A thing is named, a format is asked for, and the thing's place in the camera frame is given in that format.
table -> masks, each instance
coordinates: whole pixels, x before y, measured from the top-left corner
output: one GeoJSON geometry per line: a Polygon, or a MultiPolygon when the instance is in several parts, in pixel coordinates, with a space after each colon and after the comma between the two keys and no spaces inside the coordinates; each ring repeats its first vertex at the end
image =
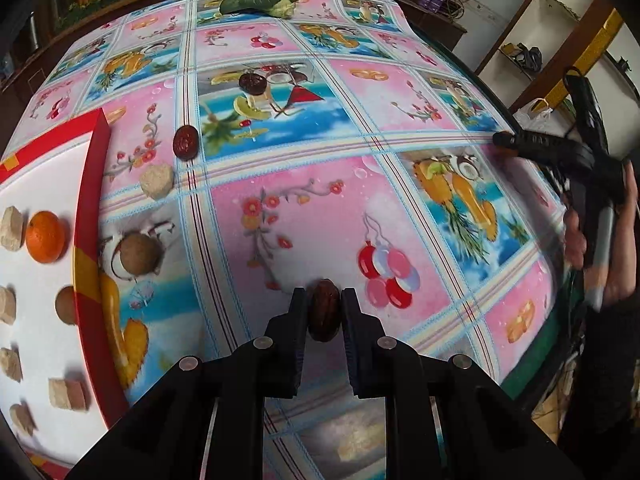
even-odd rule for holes
{"type": "MultiPolygon", "coordinates": [[[[503,380],[553,305],[563,207],[536,167],[493,149],[492,133],[510,130],[498,105],[391,0],[300,0],[290,20],[222,16],[220,1],[167,0],[78,40],[5,153],[97,108],[111,126],[104,169],[85,171],[102,172],[100,283],[118,306],[104,327],[113,393],[134,403],[183,355],[228,355],[286,311],[294,287],[321,278],[354,287],[363,311],[418,352],[465,353],[503,380]],[[264,86],[258,95],[246,73],[264,86]],[[189,162],[172,151],[184,124],[200,134],[189,162]],[[138,179],[162,162],[174,188],[155,202],[138,179]],[[130,232],[162,245],[155,272],[122,268],[118,242],[130,232]]],[[[36,186],[29,177],[23,189],[36,186]]],[[[2,346],[21,336],[0,328],[2,346]]],[[[89,363],[92,334],[82,336],[89,363]]],[[[95,368],[81,371],[102,408],[95,368]]],[[[27,395],[8,396],[7,380],[5,415],[10,396],[27,395]]],[[[53,410],[41,397],[25,400],[53,410]]],[[[101,412],[94,434],[114,422],[101,412]]],[[[352,396],[341,334],[307,342],[300,393],[267,400],[264,431],[266,478],[384,471],[383,403],[352,396]]],[[[26,445],[67,463],[84,451],[46,442],[26,445]]]]}

plastic bag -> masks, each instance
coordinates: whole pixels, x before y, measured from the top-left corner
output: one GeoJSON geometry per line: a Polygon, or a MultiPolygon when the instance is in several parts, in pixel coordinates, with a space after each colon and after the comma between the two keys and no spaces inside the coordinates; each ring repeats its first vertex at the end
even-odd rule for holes
{"type": "Polygon", "coordinates": [[[520,108],[513,117],[523,129],[545,133],[548,130],[548,121],[552,111],[546,99],[538,98],[520,108]]]}

pink square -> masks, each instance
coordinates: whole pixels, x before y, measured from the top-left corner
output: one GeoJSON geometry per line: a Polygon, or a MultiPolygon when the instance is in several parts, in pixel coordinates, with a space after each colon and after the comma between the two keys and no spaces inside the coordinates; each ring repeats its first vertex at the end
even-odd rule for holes
{"type": "Polygon", "coordinates": [[[67,52],[72,52],[82,46],[85,46],[87,43],[90,43],[91,41],[96,40],[97,38],[100,38],[100,36],[103,36],[108,32],[113,32],[114,30],[117,30],[117,28],[120,26],[123,20],[124,20],[124,16],[120,16],[119,18],[116,18],[112,22],[105,23],[101,27],[95,28],[88,34],[85,34],[79,40],[76,40],[74,44],[72,44],[69,47],[69,50],[67,50],[67,52]]]}
{"type": "Polygon", "coordinates": [[[196,33],[198,65],[214,60],[260,54],[272,56],[283,52],[300,52],[300,47],[277,23],[231,23],[201,28],[196,33]]]}
{"type": "Polygon", "coordinates": [[[343,59],[329,63],[381,132],[460,129],[434,95],[399,66],[343,59]]]}
{"type": "Polygon", "coordinates": [[[370,155],[254,176],[211,194],[253,334],[264,333],[269,318],[284,312],[293,288],[321,278],[354,287],[362,311],[379,317],[395,337],[451,303],[414,224],[370,155]],[[399,292],[400,286],[411,293],[399,292]]]}
{"type": "Polygon", "coordinates": [[[543,260],[496,303],[484,319],[491,332],[503,380],[529,347],[551,309],[551,274],[543,260]]]}
{"type": "Polygon", "coordinates": [[[149,162],[173,165],[174,87],[172,78],[158,81],[102,106],[111,125],[103,197],[123,187],[135,186],[149,162]]]}
{"type": "Polygon", "coordinates": [[[6,152],[25,145],[31,139],[49,131],[71,117],[95,66],[73,72],[39,89],[31,98],[6,152]]]}
{"type": "Polygon", "coordinates": [[[293,19],[322,20],[327,23],[351,23],[337,10],[334,0],[298,0],[293,19]]]}
{"type": "Polygon", "coordinates": [[[549,190],[543,177],[529,161],[517,156],[505,156],[492,145],[480,149],[495,173],[506,183],[505,192],[519,198],[525,205],[533,228],[540,236],[548,236],[552,219],[562,209],[558,196],[549,190]]]}
{"type": "Polygon", "coordinates": [[[182,32],[185,29],[185,8],[186,4],[183,2],[126,23],[122,27],[122,33],[113,52],[145,44],[168,34],[182,32]]]}
{"type": "Polygon", "coordinates": [[[370,33],[376,38],[376,42],[383,45],[397,60],[423,66],[430,70],[454,73],[432,48],[421,41],[384,30],[372,30],[370,33]]]}

mandarin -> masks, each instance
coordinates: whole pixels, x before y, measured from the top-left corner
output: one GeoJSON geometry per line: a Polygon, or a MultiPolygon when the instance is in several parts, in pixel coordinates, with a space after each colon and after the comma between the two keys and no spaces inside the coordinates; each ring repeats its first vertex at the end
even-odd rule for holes
{"type": "Polygon", "coordinates": [[[65,229],[51,211],[40,211],[29,220],[24,241],[34,260],[50,264],[60,257],[65,246],[65,229]]]}

red and white tray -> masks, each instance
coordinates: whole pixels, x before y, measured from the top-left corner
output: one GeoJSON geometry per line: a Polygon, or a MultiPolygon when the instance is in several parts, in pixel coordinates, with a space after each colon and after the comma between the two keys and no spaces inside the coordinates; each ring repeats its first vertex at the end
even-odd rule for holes
{"type": "Polygon", "coordinates": [[[90,341],[97,349],[92,355],[98,359],[100,351],[108,355],[104,330],[93,337],[84,326],[91,330],[92,321],[102,319],[99,302],[97,310],[91,309],[96,306],[97,266],[92,273],[90,263],[95,264],[101,169],[109,138],[102,110],[94,110],[32,140],[0,164],[0,210],[13,205],[25,221],[38,211],[50,210],[68,230],[63,254],[52,264],[34,261],[24,245],[16,253],[0,249],[0,285],[15,291],[17,311],[12,326],[0,323],[0,347],[17,349],[24,376],[17,383],[0,374],[0,411],[9,421],[12,404],[27,404],[36,430],[31,437],[17,434],[17,438],[39,455],[35,458],[39,465],[46,459],[74,464],[107,430],[80,333],[84,330],[84,346],[90,341]],[[74,263],[88,272],[74,271],[74,263]],[[62,323],[54,308],[58,291],[71,284],[82,330],[62,323]],[[52,407],[49,378],[81,381],[88,410],[52,407]]]}

